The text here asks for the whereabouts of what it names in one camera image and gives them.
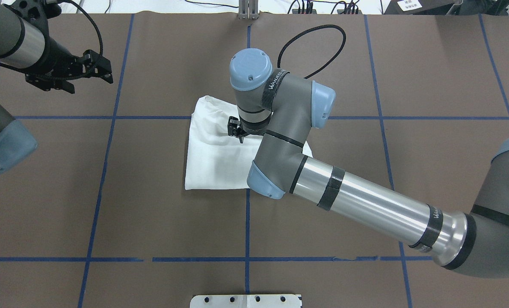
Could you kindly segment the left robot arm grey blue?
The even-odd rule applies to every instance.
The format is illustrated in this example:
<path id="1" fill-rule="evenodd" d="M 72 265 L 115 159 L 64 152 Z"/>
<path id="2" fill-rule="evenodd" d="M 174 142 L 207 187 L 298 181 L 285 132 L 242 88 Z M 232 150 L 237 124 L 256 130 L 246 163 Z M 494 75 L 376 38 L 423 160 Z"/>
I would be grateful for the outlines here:
<path id="1" fill-rule="evenodd" d="M 23 74 L 26 82 L 43 91 L 75 93 L 73 80 L 100 78 L 112 84 L 111 62 L 104 57 L 101 32 L 92 17 L 69 1 L 96 31 L 99 51 L 72 54 L 50 35 L 48 20 L 62 12 L 60 0 L 16 0 L 0 3 L 0 68 Z M 0 174 L 37 150 L 38 142 L 23 123 L 0 104 Z"/>

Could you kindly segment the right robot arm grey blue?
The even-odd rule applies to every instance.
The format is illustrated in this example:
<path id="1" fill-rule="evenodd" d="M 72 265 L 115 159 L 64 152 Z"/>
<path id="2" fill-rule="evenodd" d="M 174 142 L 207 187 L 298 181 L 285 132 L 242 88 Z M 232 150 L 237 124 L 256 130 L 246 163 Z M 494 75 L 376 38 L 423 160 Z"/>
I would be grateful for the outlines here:
<path id="1" fill-rule="evenodd" d="M 257 48 L 229 65 L 238 118 L 228 134 L 260 135 L 247 185 L 273 199 L 298 195 L 319 208 L 374 228 L 445 269 L 479 278 L 509 278 L 509 138 L 491 161 L 469 213 L 444 212 L 303 154 L 312 128 L 323 128 L 336 93 L 274 68 Z"/>

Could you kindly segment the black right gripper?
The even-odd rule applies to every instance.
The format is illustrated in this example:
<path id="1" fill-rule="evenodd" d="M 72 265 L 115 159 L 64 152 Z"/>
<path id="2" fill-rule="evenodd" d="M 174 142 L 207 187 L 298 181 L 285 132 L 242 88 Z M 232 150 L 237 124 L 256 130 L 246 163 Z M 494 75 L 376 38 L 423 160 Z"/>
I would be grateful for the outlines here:
<path id="1" fill-rule="evenodd" d="M 229 116 L 227 123 L 228 136 L 239 139 L 243 144 L 243 139 L 249 135 L 263 136 L 263 121 L 252 122 L 241 117 Z"/>

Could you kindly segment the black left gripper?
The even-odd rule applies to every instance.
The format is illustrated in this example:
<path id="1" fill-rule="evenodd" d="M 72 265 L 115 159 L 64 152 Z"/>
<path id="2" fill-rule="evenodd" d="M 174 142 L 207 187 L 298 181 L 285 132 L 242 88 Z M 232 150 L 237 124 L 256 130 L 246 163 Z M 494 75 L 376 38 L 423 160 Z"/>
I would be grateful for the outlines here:
<path id="1" fill-rule="evenodd" d="M 26 82 L 43 91 L 55 89 L 74 94 L 71 81 L 91 77 L 112 84 L 111 62 L 103 56 L 102 35 L 80 4 L 66 1 L 86 16 L 94 27 L 99 51 L 88 49 L 76 56 L 50 36 L 48 20 L 61 14 L 61 3 L 62 0 L 16 0 L 6 6 L 21 26 L 16 45 L 6 53 L 6 64 L 24 74 Z"/>

